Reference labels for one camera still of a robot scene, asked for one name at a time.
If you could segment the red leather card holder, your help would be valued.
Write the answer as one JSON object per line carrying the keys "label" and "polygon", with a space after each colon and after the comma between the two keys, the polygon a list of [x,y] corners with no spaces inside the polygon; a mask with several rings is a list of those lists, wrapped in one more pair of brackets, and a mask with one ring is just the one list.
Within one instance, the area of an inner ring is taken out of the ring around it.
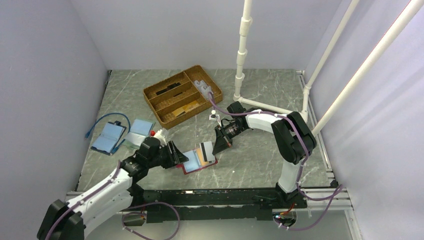
{"label": "red leather card holder", "polygon": [[200,163],[199,163],[199,159],[198,159],[197,154],[196,154],[196,149],[186,151],[183,154],[186,157],[189,158],[189,161],[187,161],[183,164],[180,164],[177,167],[182,169],[182,171],[185,175],[188,175],[188,174],[193,173],[193,172],[200,171],[202,169],[211,167],[211,166],[216,165],[218,163],[218,160],[215,158],[215,163],[208,165],[208,166],[201,167]]}

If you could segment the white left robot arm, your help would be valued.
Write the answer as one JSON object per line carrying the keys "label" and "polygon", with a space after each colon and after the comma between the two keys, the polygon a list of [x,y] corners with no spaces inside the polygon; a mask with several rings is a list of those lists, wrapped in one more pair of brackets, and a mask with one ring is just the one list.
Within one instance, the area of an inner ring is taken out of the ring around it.
{"label": "white left robot arm", "polygon": [[173,168],[189,161],[173,141],[144,139],[138,150],[89,190],[68,200],[54,201],[37,232],[39,240],[84,240],[95,228],[121,210],[137,210],[144,203],[138,182],[150,169]]}

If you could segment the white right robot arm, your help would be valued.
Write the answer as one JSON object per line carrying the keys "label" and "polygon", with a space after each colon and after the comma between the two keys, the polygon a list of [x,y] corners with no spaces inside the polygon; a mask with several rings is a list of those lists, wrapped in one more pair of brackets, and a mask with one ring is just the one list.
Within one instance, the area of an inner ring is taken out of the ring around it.
{"label": "white right robot arm", "polygon": [[275,200],[280,207],[289,207],[299,194],[304,161],[317,146],[316,138],[301,114],[294,111],[280,115],[262,109],[245,109],[238,101],[227,107],[226,114],[232,119],[227,125],[221,124],[214,128],[216,139],[213,155],[232,147],[233,138],[245,130],[259,129],[272,133],[283,158],[281,176],[275,187]]}

